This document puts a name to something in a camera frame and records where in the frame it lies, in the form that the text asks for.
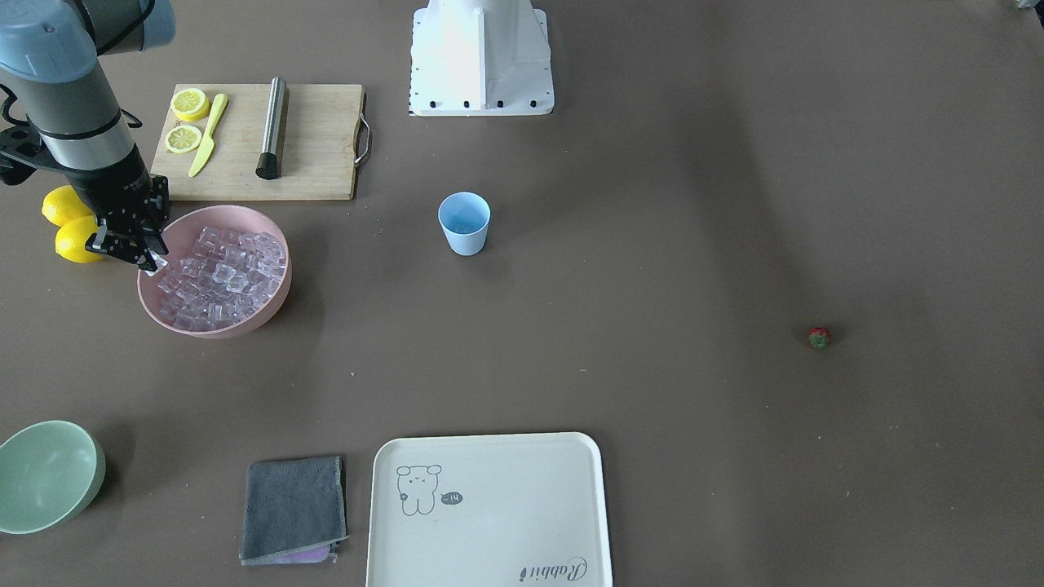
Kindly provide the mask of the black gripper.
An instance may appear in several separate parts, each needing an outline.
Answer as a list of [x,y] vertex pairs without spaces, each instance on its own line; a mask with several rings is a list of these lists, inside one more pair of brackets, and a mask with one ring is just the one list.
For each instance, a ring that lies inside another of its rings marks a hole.
[[97,229],[85,250],[152,271],[153,253],[166,257],[161,234],[170,218],[167,177],[145,172],[130,183],[118,175],[91,172],[77,179],[77,194],[94,212]]

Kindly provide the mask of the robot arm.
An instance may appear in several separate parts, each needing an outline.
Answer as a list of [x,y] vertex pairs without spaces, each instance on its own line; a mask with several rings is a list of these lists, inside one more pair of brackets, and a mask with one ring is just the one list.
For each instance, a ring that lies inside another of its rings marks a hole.
[[85,250],[157,271],[168,252],[167,179],[150,172],[100,57],[171,44],[168,1],[1,4],[2,182],[62,174],[95,217]]

